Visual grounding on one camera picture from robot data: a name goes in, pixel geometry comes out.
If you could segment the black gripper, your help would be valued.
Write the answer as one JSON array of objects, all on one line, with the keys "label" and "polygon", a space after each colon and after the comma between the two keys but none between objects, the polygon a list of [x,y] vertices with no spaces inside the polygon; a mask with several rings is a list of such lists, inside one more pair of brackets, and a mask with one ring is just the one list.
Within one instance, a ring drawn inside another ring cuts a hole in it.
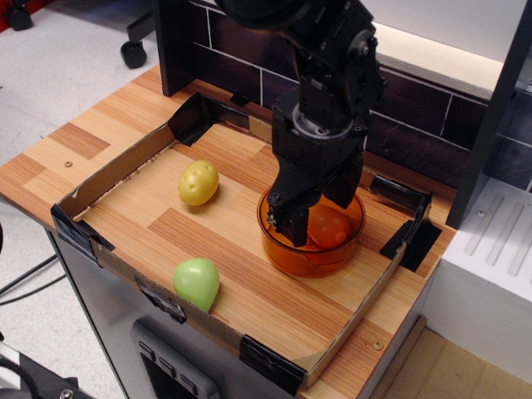
[{"label": "black gripper", "polygon": [[279,172],[268,197],[269,223],[293,247],[308,240],[309,208],[321,196],[346,209],[362,176],[367,123],[347,119],[333,127],[310,121],[300,111],[300,90],[273,105],[273,153]]}]

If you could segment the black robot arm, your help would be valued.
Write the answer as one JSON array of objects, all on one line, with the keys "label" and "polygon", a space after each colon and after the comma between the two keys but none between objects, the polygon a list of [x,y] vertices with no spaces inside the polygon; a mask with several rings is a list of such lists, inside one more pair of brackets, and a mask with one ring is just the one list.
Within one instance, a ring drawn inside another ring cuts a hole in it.
[{"label": "black robot arm", "polygon": [[294,247],[307,243],[309,210],[322,197],[346,209],[361,179],[370,110],[387,86],[376,29],[359,1],[219,1],[239,25],[293,46],[299,87],[273,106],[279,172],[268,222]]}]

